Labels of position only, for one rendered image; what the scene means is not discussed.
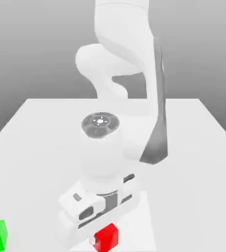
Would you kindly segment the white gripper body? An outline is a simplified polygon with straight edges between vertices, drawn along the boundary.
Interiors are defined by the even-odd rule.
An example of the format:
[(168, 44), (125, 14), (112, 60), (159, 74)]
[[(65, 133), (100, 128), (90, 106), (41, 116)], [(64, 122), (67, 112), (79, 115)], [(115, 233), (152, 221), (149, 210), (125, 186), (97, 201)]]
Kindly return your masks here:
[(56, 235), (66, 248), (73, 248), (86, 238), (119, 221), (137, 208), (141, 200), (139, 189), (121, 195), (118, 191), (96, 195), (86, 191), (68, 190), (59, 198)]

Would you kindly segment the small red cube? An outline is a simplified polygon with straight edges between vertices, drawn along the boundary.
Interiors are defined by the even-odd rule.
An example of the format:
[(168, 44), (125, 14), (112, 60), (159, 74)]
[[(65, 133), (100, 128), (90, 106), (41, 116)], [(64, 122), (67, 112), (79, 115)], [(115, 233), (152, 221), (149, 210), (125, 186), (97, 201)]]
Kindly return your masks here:
[(94, 234), (97, 243), (93, 247), (97, 252), (108, 252), (118, 245), (118, 235), (118, 228), (111, 223)]

